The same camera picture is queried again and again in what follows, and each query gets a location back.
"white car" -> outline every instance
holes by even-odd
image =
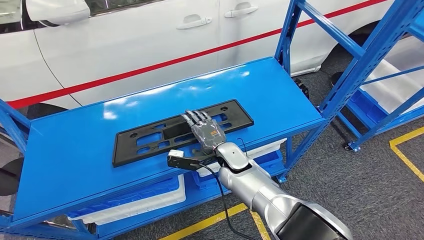
[[[0,99],[72,109],[272,56],[289,2],[0,0]],[[350,34],[393,0],[308,2]],[[292,41],[292,75],[318,71],[337,44],[309,19]]]

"yellow floor line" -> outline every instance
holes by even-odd
[[[395,145],[390,145],[393,152],[412,170],[412,172],[424,182],[424,174],[397,148]]]
[[[404,143],[412,138],[424,134],[424,127],[418,128],[412,132],[402,135],[389,141],[391,150],[412,170],[412,172],[424,182],[424,174],[399,150],[396,145]]]
[[[261,217],[254,211],[250,211],[250,214],[252,214],[253,221],[256,224],[257,229],[259,230],[262,240],[271,240],[267,228],[264,226]]]
[[[399,145],[399,144],[404,143],[404,142],[406,142],[406,141],[408,141],[410,139],[413,139],[413,138],[415,138],[415,137],[417,137],[417,136],[419,136],[421,134],[424,134],[424,126],[418,128],[416,130],[413,130],[411,132],[408,132],[407,134],[402,135],[400,137],[397,137],[397,138],[395,138],[393,140],[390,140],[390,145],[392,145],[392,144],[394,146]]]
[[[239,205],[233,206],[232,208],[228,209],[228,216],[233,216],[236,215],[244,210],[248,209],[246,207],[246,205],[244,205],[243,203],[240,203]],[[161,238],[160,240],[178,240],[178,239],[182,239],[185,238],[191,234],[194,234],[202,229],[205,229],[213,224],[218,223],[219,221],[222,221],[226,219],[225,216],[225,212],[220,212],[216,215],[213,215],[209,218],[206,218],[203,221],[200,221],[194,225],[188,226],[182,230],[179,230],[171,235],[168,235],[164,238]]]

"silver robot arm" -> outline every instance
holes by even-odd
[[[283,191],[253,159],[232,142],[215,149],[222,159],[219,180],[266,221],[276,239],[352,240],[350,230],[322,206]]]
[[[220,125],[204,111],[186,110],[191,127],[206,156],[216,156],[218,177],[246,206],[257,212],[278,240],[352,240],[351,231],[322,206],[283,191],[253,159],[227,142]],[[168,165],[196,170],[201,159],[168,156]]]

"car door handle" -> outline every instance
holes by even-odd
[[[251,6],[251,7],[243,8],[243,9],[240,9],[240,10],[227,11],[224,14],[224,17],[226,17],[226,18],[235,18],[235,17],[238,17],[240,15],[245,15],[245,14],[253,13],[254,11],[258,10],[258,8],[259,8],[258,6]]]
[[[187,22],[180,24],[176,27],[176,29],[191,29],[199,26],[203,26],[206,24],[210,24],[212,22],[212,17],[202,17],[199,20]]]

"robot finger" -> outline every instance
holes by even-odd
[[[206,117],[203,115],[203,114],[201,114],[199,111],[197,111],[197,110],[194,110],[193,111],[202,121],[203,120],[206,120]]]
[[[190,111],[190,110],[185,110],[185,112],[188,114],[188,115],[190,115],[190,117],[194,120],[194,123],[195,124],[198,124],[198,122],[200,122],[200,119],[199,119],[199,117],[194,113],[194,112],[192,112],[192,111]]]
[[[187,116],[187,114],[185,114],[185,113],[183,113],[183,114],[181,114],[181,117],[183,117],[184,118],[184,120],[188,123],[188,125],[191,127],[191,126],[193,126],[195,123],[192,121],[192,119],[189,117],[189,116]]]
[[[200,111],[200,112],[204,115],[206,119],[212,120],[212,118],[205,111]]]

